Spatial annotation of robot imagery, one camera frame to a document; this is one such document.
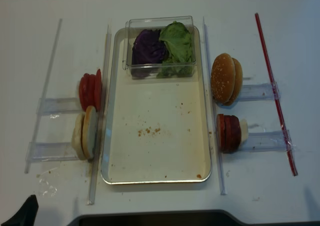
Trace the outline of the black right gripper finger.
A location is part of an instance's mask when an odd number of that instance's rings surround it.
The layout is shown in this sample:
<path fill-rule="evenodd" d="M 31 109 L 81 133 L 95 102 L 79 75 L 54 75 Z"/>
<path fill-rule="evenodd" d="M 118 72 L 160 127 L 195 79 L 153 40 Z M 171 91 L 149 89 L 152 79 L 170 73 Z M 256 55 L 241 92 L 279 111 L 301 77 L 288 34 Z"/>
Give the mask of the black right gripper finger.
<path fill-rule="evenodd" d="M 39 209 L 38 200 L 35 194 L 30 195 L 20 209 L 2 223 L 1 226 L 33 226 Z"/>

